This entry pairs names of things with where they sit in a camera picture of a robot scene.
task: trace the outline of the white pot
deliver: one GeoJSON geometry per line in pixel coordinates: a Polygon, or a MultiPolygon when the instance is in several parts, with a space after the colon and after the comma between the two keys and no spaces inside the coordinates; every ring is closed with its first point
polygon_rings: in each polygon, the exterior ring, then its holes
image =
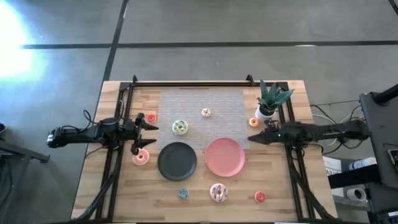
{"type": "Polygon", "coordinates": [[[274,113],[273,113],[272,115],[270,115],[270,116],[266,116],[266,115],[262,114],[261,111],[260,111],[260,105],[259,105],[259,106],[257,107],[256,114],[255,114],[255,115],[256,115],[256,118],[257,118],[259,121],[265,121],[266,119],[269,119],[269,118],[275,116],[275,114],[276,114],[276,111],[274,111],[274,113]]]}

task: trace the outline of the pink frosted donut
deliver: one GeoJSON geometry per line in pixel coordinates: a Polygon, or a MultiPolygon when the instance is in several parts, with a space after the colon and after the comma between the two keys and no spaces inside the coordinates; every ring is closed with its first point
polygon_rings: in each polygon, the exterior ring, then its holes
{"type": "Polygon", "coordinates": [[[254,199],[257,203],[262,203],[266,201],[266,195],[263,192],[256,192],[254,194],[254,199]]]}
{"type": "Polygon", "coordinates": [[[223,184],[215,184],[210,189],[210,197],[215,202],[224,202],[228,197],[228,189],[223,184]]]}
{"type": "Polygon", "coordinates": [[[149,152],[145,149],[140,149],[138,155],[132,155],[132,161],[139,166],[146,164],[149,161],[149,152]]]}

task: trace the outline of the gray placemat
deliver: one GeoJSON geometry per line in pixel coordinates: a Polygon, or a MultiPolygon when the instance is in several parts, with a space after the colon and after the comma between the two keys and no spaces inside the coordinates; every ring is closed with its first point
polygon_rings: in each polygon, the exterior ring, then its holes
{"type": "Polygon", "coordinates": [[[210,142],[221,137],[249,148],[242,90],[162,90],[157,126],[158,149],[176,141],[194,149],[206,149],[210,142]],[[209,118],[201,115],[203,108],[210,109],[209,118]],[[188,132],[183,136],[172,131],[178,119],[188,123],[188,132]]]}

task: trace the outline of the potted plant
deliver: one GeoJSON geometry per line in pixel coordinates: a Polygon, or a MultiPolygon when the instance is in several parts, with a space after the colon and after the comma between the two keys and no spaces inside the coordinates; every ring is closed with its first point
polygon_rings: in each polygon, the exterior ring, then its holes
{"type": "Polygon", "coordinates": [[[276,114],[276,108],[285,103],[293,93],[293,90],[281,93],[276,83],[272,84],[268,91],[266,84],[262,80],[260,80],[260,89],[261,98],[257,98],[259,106],[256,110],[256,118],[260,121],[273,117],[276,114]]]}

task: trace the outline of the donut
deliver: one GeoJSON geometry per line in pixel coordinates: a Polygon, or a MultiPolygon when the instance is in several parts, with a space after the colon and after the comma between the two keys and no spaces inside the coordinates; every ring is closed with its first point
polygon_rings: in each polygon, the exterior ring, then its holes
{"type": "Polygon", "coordinates": [[[266,195],[263,192],[256,192],[254,194],[254,199],[257,203],[262,203],[266,200],[266,195]]]}
{"type": "Polygon", "coordinates": [[[139,166],[145,165],[149,161],[149,152],[145,149],[140,149],[138,155],[132,155],[132,161],[139,166]]]}
{"type": "Polygon", "coordinates": [[[228,189],[223,184],[215,184],[210,188],[210,197],[215,202],[224,202],[228,197],[228,189]]]}
{"type": "Polygon", "coordinates": [[[187,199],[189,197],[189,191],[187,189],[180,189],[178,191],[179,199],[187,199]]]}
{"type": "Polygon", "coordinates": [[[188,131],[188,123],[183,120],[174,121],[172,130],[176,135],[184,135],[188,131]]]}
{"type": "Polygon", "coordinates": [[[211,115],[211,111],[209,109],[205,108],[201,111],[201,115],[204,116],[205,118],[208,118],[211,115]]]}
{"type": "Polygon", "coordinates": [[[153,123],[153,122],[155,122],[155,121],[156,121],[156,115],[154,115],[154,114],[148,115],[148,116],[147,116],[147,121],[148,121],[148,123],[153,123]]]}
{"type": "Polygon", "coordinates": [[[249,120],[249,124],[250,124],[250,126],[252,126],[252,127],[257,127],[257,126],[259,125],[259,120],[256,119],[256,118],[251,118],[251,119],[249,120]]]}

